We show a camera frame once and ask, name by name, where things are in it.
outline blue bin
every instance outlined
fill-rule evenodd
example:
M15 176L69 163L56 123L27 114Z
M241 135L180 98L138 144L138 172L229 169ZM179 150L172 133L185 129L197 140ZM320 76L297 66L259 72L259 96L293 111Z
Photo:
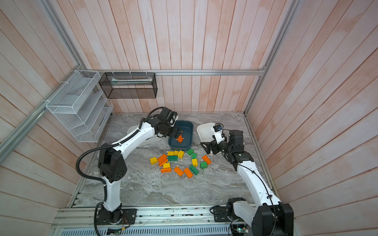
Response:
M182 131L181 135L184 138L182 143L179 143L175 138L170 137L168 139L168 144L170 148L174 151L187 151L192 146L193 139L193 123L186 120L177 120L175 127L178 126Z

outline marble tabletop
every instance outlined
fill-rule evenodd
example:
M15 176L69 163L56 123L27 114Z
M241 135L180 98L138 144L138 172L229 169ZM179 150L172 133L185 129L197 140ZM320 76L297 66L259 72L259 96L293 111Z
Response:
M127 130L139 124L141 117L146 114L114 115L105 134L103 143L112 143L127 134ZM208 122L221 122L225 129L242 130L244 134L245 150L251 154L266 180L261 164L257 158L256 149L247 130L242 113L179 113L179 120L193 123L192 149L198 154L198 161L205 155L200 146L197 126ZM179 205L179 204L225 204L229 198L243 197L249 203L253 198L243 179L236 173L233 166L227 162L221 153L209 156L212 163L207 169L188 179L185 175L179 177L174 171L161 173L160 167L151 165L150 158L159 157L169 151L167 139L137 147L126 158L127 173L121 179L121 202L126 205ZM94 161L90 175L99 176L97 158ZM170 162L172 169L179 166L182 170L192 163L191 157L185 153L183 159ZM79 191L73 207L94 207L103 199L102 184L96 180L87 179Z

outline wooden wall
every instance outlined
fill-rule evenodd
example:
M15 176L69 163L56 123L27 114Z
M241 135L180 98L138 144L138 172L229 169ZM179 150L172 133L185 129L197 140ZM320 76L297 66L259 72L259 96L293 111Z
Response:
M258 69L292 0L51 0L89 69ZM115 112L243 111L255 76L162 76Z
M75 67L37 0L0 1L0 142ZM90 148L45 115L0 166L2 234L44 235L80 179L77 157Z
M304 1L248 118L303 235L378 235L378 1Z

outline yellow square block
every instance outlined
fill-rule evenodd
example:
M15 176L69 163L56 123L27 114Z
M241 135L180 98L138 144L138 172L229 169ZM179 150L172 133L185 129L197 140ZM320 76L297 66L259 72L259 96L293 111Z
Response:
M156 157L150 158L151 165L158 163L158 159Z
M179 151L178 154L177 154L178 158L182 159L183 156L184 156L184 151Z
M198 166L198 162L197 162L197 159L192 159L192 164L193 164L193 166Z
M170 163L169 162L163 164L163 169L165 169L165 168L170 168Z

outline green block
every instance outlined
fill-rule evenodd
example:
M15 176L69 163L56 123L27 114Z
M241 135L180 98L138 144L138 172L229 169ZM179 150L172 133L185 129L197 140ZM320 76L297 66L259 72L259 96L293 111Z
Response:
M200 163L200 168L201 169L206 169L208 167L208 164L206 162L201 162Z
M168 161L177 161L178 156L168 156Z
M198 175L199 173L199 171L193 165L189 166L189 170L193 172L194 175Z
M193 149L189 149L189 150L187 151L187 153L188 153L189 155L192 155L192 153L194 153L194 151L193 151Z

